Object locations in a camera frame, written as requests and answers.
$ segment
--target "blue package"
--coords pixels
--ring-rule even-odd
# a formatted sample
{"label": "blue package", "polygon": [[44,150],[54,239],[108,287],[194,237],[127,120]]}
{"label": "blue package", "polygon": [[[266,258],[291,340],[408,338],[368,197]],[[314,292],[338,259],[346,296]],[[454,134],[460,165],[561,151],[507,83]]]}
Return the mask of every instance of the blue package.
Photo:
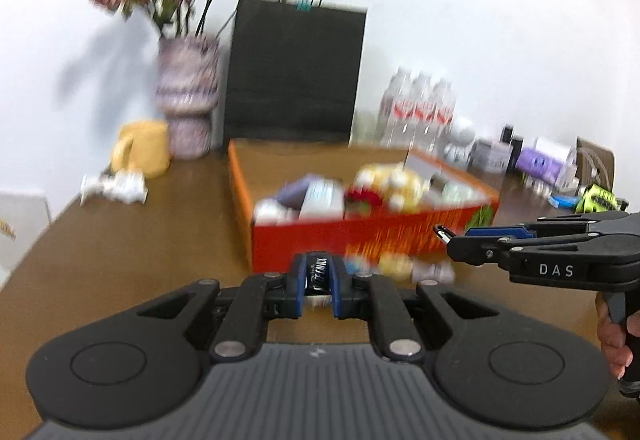
{"label": "blue package", "polygon": [[551,195],[549,203],[555,208],[575,209],[580,203],[579,196]]}
{"label": "blue package", "polygon": [[535,233],[524,227],[473,227],[466,232],[465,236],[511,236],[519,240],[536,237]]}
{"label": "blue package", "polygon": [[278,203],[287,209],[299,211],[302,203],[305,201],[306,190],[309,189],[311,182],[315,180],[323,180],[320,175],[308,174],[300,180],[296,180],[291,184],[285,184],[280,191],[274,196]]}

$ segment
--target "small box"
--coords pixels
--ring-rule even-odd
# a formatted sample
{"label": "small box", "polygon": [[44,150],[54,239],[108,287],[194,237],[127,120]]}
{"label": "small box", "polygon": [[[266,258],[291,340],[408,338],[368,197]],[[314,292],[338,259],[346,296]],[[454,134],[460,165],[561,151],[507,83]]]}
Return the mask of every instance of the small box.
{"label": "small box", "polygon": [[[377,263],[384,252],[424,256],[444,250],[433,233],[443,224],[454,232],[488,226],[498,208],[498,192],[466,172],[417,151],[348,147],[341,144],[276,143],[232,140],[229,173],[236,216],[249,264],[254,272],[286,272],[296,254],[324,250],[363,256]],[[416,214],[383,213],[322,222],[295,221],[254,226],[257,201],[273,196],[286,182],[313,173],[348,186],[360,168],[373,163],[406,166],[423,177],[437,172],[455,183],[472,186],[480,196],[459,207],[433,203]]]}
{"label": "small box", "polygon": [[491,140],[477,140],[471,150],[471,165],[486,173],[505,173],[513,146]]}

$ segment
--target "purple package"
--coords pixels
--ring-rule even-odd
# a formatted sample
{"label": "purple package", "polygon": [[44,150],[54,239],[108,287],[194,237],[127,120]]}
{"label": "purple package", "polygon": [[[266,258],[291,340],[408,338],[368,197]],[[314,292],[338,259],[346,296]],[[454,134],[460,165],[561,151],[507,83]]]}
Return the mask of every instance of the purple package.
{"label": "purple package", "polygon": [[562,173],[564,164],[555,160],[532,147],[526,147],[520,153],[516,169],[523,173],[545,181],[549,185],[555,185]]}
{"label": "purple package", "polygon": [[311,182],[315,180],[323,180],[320,175],[308,174],[300,180],[296,180],[291,184],[285,184],[280,191],[274,196],[280,205],[287,209],[299,211],[302,203],[305,201],[306,190],[309,189]]}

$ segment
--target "red label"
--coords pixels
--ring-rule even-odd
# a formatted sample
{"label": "red label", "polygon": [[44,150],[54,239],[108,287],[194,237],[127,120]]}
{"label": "red label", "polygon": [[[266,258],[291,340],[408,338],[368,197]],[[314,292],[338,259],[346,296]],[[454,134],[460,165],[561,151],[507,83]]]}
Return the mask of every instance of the red label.
{"label": "red label", "polygon": [[415,118],[430,121],[435,116],[435,105],[432,102],[418,102],[415,106]]}
{"label": "red label", "polygon": [[414,114],[415,102],[408,99],[396,100],[394,102],[394,117],[395,118],[411,118]]}
{"label": "red label", "polygon": [[453,120],[453,108],[447,106],[439,106],[436,117],[439,123],[449,124]]}

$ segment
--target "patterned vase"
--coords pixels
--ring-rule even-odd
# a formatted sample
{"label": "patterned vase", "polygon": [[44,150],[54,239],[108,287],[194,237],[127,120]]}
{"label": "patterned vase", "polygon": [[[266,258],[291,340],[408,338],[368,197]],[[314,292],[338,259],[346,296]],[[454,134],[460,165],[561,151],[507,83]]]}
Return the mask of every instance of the patterned vase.
{"label": "patterned vase", "polygon": [[218,103],[218,40],[188,35],[161,39],[156,105],[169,123],[172,157],[206,155],[211,143],[211,111]]}

